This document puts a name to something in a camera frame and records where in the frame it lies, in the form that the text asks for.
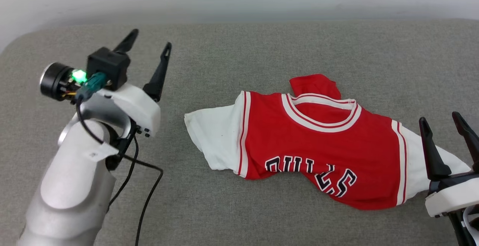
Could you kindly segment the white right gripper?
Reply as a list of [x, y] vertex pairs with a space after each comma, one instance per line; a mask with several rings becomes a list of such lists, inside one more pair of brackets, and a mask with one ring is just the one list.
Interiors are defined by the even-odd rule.
[[479, 137], [459, 112], [452, 112], [452, 118], [472, 156], [473, 172], [451, 175], [450, 167], [443, 162], [433, 142], [429, 123], [425, 117], [419, 118], [426, 171], [431, 180], [425, 207], [431, 217], [439, 217], [479, 203], [479, 175], [476, 173], [479, 171]]

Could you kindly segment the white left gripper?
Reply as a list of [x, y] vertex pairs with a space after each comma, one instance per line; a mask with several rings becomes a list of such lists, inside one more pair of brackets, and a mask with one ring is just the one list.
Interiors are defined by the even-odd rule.
[[[139, 34], [133, 29], [113, 49], [113, 52], [125, 55], [129, 52]], [[100, 89], [98, 95], [108, 97], [126, 116], [133, 119], [142, 131], [150, 137], [155, 137], [161, 121], [161, 108], [158, 102], [161, 99], [165, 77], [169, 65], [172, 44], [166, 43], [160, 55], [160, 62], [150, 81], [143, 86], [143, 90], [129, 83], [123, 84], [116, 91]]]

